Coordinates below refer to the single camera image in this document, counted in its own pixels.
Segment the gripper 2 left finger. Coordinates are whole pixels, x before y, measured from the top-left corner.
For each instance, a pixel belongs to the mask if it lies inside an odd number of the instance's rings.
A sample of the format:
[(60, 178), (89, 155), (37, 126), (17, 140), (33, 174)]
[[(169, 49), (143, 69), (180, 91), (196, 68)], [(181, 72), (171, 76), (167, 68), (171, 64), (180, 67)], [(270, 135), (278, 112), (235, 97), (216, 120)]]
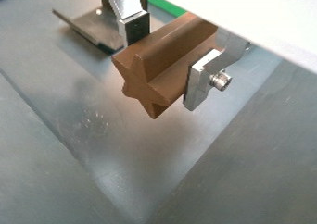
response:
[(149, 34), (149, 13), (141, 8), (140, 0), (108, 0), (124, 46), (132, 45)]

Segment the gripper 2 silver right finger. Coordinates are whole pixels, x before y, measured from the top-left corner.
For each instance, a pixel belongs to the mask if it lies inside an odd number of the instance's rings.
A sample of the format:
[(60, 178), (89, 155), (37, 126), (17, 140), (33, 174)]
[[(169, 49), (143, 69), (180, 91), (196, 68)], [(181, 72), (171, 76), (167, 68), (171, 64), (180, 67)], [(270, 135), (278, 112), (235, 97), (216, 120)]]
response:
[(207, 99), (211, 88), (220, 92), (227, 88), (231, 77), (224, 73), (224, 69), (242, 58), (248, 42), (219, 28), (215, 32), (215, 44), (220, 49), (211, 49), (188, 70), (183, 105), (189, 111)]

